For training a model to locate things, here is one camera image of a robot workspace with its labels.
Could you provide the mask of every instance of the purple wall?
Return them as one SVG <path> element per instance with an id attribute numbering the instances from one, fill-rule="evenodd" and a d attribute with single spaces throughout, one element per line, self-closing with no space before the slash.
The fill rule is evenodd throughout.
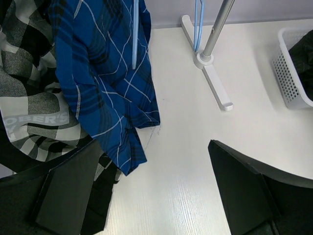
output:
<path id="1" fill-rule="evenodd" d="M 181 15 L 194 17 L 194 0 L 145 0 L 154 27 L 179 25 Z M 222 0 L 205 1 L 205 23 L 213 24 Z M 313 18 L 313 0 L 235 0 L 229 23 Z"/>

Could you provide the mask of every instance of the gray plaid shirt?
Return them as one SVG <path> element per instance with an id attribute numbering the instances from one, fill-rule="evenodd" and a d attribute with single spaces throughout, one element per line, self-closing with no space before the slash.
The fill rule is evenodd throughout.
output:
<path id="1" fill-rule="evenodd" d="M 11 143 L 39 161 L 91 137 L 68 107 L 55 75 L 49 1 L 7 0 L 0 9 L 0 110 Z"/>

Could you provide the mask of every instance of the white table surface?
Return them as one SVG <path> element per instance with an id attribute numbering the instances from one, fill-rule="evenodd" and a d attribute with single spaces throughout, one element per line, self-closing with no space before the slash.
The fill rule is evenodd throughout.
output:
<path id="1" fill-rule="evenodd" d="M 229 235 L 207 150 L 210 140 L 313 179 L 313 109 L 288 110 L 270 59 L 285 26 L 226 25 L 213 51 L 234 110 L 220 111 L 181 28 L 152 31 L 150 58 L 162 124 L 140 130 L 148 162 L 114 187 L 102 235 Z M 204 27 L 206 43 L 211 27 Z"/>

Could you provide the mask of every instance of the blue plaid shirt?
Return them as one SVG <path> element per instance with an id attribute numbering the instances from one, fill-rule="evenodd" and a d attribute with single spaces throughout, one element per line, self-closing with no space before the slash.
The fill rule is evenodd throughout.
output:
<path id="1" fill-rule="evenodd" d="M 150 14 L 139 1 L 132 69 L 133 0 L 51 0 L 56 75 L 82 127 L 125 175 L 146 162 L 136 128 L 160 124 L 151 77 Z"/>

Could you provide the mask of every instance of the white plastic basket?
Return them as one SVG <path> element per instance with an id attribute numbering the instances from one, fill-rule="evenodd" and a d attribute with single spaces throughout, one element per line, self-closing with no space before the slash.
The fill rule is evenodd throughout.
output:
<path id="1" fill-rule="evenodd" d="M 313 26 L 289 27 L 278 32 L 280 49 L 273 59 L 272 66 L 285 105 L 289 109 L 313 107 L 313 101 L 306 95 L 289 54 L 289 49 L 312 29 Z"/>

